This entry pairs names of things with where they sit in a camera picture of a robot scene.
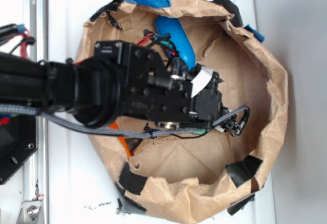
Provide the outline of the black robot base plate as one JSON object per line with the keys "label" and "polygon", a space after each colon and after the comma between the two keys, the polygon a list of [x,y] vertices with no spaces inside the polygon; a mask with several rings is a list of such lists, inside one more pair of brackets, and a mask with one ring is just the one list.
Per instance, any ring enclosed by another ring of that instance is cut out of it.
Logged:
{"label": "black robot base plate", "polygon": [[1,117],[1,185],[37,150],[36,118]]}

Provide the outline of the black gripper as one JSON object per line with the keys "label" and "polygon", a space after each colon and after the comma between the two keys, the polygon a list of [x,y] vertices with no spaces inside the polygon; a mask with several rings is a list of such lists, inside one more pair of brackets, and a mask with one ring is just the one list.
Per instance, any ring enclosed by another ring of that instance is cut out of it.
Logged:
{"label": "black gripper", "polygon": [[123,41],[98,41],[94,57],[103,65],[115,87],[113,117],[127,116],[179,127],[211,129],[222,115],[219,74],[213,72],[209,84],[191,98],[191,81],[202,65],[185,77],[171,74],[161,56]]}

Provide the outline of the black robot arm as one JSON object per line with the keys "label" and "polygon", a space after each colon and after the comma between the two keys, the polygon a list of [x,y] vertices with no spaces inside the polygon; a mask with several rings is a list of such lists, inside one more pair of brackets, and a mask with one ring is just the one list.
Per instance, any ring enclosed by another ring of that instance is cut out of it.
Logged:
{"label": "black robot arm", "polygon": [[197,65],[173,78],[153,49],[123,41],[99,41],[79,64],[35,63],[1,53],[1,103],[34,107],[37,113],[67,111],[89,128],[126,116],[181,127],[210,129],[223,110],[219,75],[199,91]]}

